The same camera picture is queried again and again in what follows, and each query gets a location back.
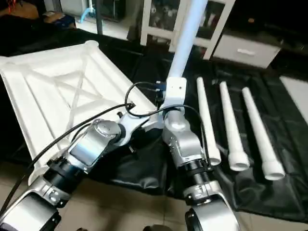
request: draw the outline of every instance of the black cable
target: black cable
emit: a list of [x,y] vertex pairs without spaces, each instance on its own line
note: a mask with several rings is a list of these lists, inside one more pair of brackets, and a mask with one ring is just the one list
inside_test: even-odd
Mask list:
[[168,110],[168,109],[175,109],[177,107],[184,107],[184,108],[188,108],[190,110],[192,110],[193,112],[195,112],[195,114],[198,116],[199,120],[200,120],[200,124],[201,124],[201,133],[202,133],[202,136],[203,136],[203,139],[204,139],[204,151],[205,151],[205,156],[206,156],[206,162],[207,162],[207,166],[208,167],[211,167],[211,159],[208,155],[208,151],[207,151],[207,144],[206,144],[206,139],[205,139],[205,128],[204,128],[204,124],[203,124],[203,121],[202,121],[202,118],[199,114],[199,112],[194,109],[193,107],[191,106],[188,106],[188,105],[185,105],[185,104],[174,104],[174,105],[170,105],[170,106],[167,106],[167,107],[163,107],[159,110],[156,110],[156,111],[153,111],[153,112],[149,112],[149,113],[146,113],[146,114],[141,114],[141,115],[138,115],[138,114],[135,114],[133,112],[131,112],[129,110],[129,107],[128,107],[128,96],[129,96],[129,93],[131,92],[131,90],[139,85],[139,84],[145,84],[145,85],[149,85],[149,86],[152,86],[152,87],[156,87],[157,88],[157,84],[155,83],[149,83],[149,82],[137,82],[137,83],[134,83],[133,85],[130,86],[130,88],[128,89],[128,91],[126,92],[126,95],[125,95],[125,99],[124,99],[124,104],[125,104],[125,109],[127,110],[127,113],[129,113],[130,115],[132,116],[135,116],[135,117],[147,117],[147,116],[152,116],[154,114],[157,114],[159,112],[162,112],[162,111],[165,111],[165,110]]
[[53,142],[51,142],[47,147],[45,147],[45,148],[44,148],[44,149],[32,160],[32,162],[31,162],[31,163],[29,164],[29,166],[27,167],[25,174],[24,174],[20,179],[18,179],[18,181],[16,182],[16,184],[13,186],[13,188],[12,188],[10,194],[9,194],[8,197],[6,198],[4,204],[3,204],[2,208],[1,208],[0,216],[1,216],[1,215],[4,213],[4,211],[6,210],[7,206],[9,205],[9,203],[10,203],[10,201],[11,201],[11,199],[12,199],[12,197],[14,196],[14,193],[16,192],[16,190],[18,189],[19,185],[22,183],[22,181],[24,180],[24,178],[25,178],[26,176],[28,176],[28,175],[31,173],[31,170],[32,170],[34,164],[35,164],[35,163],[36,163],[36,162],[37,162],[37,161],[38,161],[38,160],[39,160],[39,159],[51,148],[51,147],[53,147],[57,142],[59,142],[60,140],[62,140],[65,136],[67,136],[67,135],[70,134],[71,132],[75,131],[77,128],[83,126],[84,124],[87,124],[87,123],[89,123],[90,121],[96,119],[97,117],[100,117],[100,116],[102,116],[102,115],[104,115],[104,114],[106,114],[106,113],[108,113],[108,112],[110,112],[110,111],[112,111],[112,110],[115,110],[115,109],[120,108],[120,107],[123,107],[123,106],[125,106],[125,108],[129,108],[129,105],[127,105],[127,104],[120,104],[120,105],[111,107],[111,108],[109,108],[109,109],[107,109],[107,110],[105,110],[105,111],[103,111],[103,112],[100,112],[100,113],[98,113],[98,114],[92,116],[91,118],[86,119],[86,120],[84,120],[83,122],[77,124],[76,126],[70,128],[70,129],[67,130],[65,133],[63,133],[61,136],[59,136],[58,138],[56,138]]
[[78,131],[74,134],[73,138],[72,138],[72,142],[76,139],[76,137],[78,136],[78,134],[87,126],[90,126],[91,123],[85,124],[84,126],[82,126],[81,128],[78,129]]

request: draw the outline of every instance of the white cabinet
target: white cabinet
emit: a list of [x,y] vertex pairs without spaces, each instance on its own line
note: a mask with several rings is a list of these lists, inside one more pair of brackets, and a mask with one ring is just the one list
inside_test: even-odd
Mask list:
[[[156,6],[157,2],[159,0],[144,0],[141,45],[147,45],[148,36],[155,36],[168,40],[169,51],[174,52],[191,0],[169,0],[171,7]],[[205,48],[204,59],[211,57],[234,2],[235,0],[208,1],[194,42],[195,46]],[[169,17],[168,23],[160,23],[162,17]]]
[[214,57],[267,68],[279,51],[279,47],[223,35],[214,52]]

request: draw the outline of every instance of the white tray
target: white tray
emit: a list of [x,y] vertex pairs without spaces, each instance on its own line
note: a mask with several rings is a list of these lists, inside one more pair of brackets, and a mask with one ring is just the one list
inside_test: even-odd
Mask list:
[[[9,94],[31,158],[72,126],[112,106],[124,103],[131,81],[99,50],[96,41],[15,57],[0,57],[0,74]],[[155,106],[134,88],[129,100],[137,113]],[[117,112],[102,118],[116,121]],[[67,136],[39,159],[30,184],[65,149]]]

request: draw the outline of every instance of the cabinet drawer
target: cabinet drawer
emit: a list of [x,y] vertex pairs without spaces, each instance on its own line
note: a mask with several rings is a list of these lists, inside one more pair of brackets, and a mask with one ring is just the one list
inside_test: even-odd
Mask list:
[[214,57],[267,68],[279,50],[279,47],[223,35]]

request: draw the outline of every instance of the vertical white pole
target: vertical white pole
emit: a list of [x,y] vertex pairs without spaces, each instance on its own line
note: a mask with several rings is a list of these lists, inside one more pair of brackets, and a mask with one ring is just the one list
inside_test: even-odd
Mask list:
[[244,171],[250,167],[250,164],[237,128],[227,83],[221,82],[219,87],[229,146],[229,165],[233,171]]
[[168,77],[182,77],[206,5],[207,0],[192,0]]
[[212,165],[219,165],[221,162],[220,152],[216,147],[215,136],[213,132],[213,126],[211,121],[210,111],[208,109],[206,92],[204,87],[204,82],[202,77],[197,79],[197,90],[198,90],[198,102],[199,102],[199,112],[200,117],[205,128],[205,137],[207,144],[208,155],[211,160]]
[[264,172],[265,178],[267,180],[280,180],[285,176],[282,164],[276,157],[249,88],[244,88],[242,91],[251,125],[261,154],[263,162],[262,170]]
[[89,0],[89,8],[90,8],[90,12],[93,13],[93,4],[92,4],[92,0]]

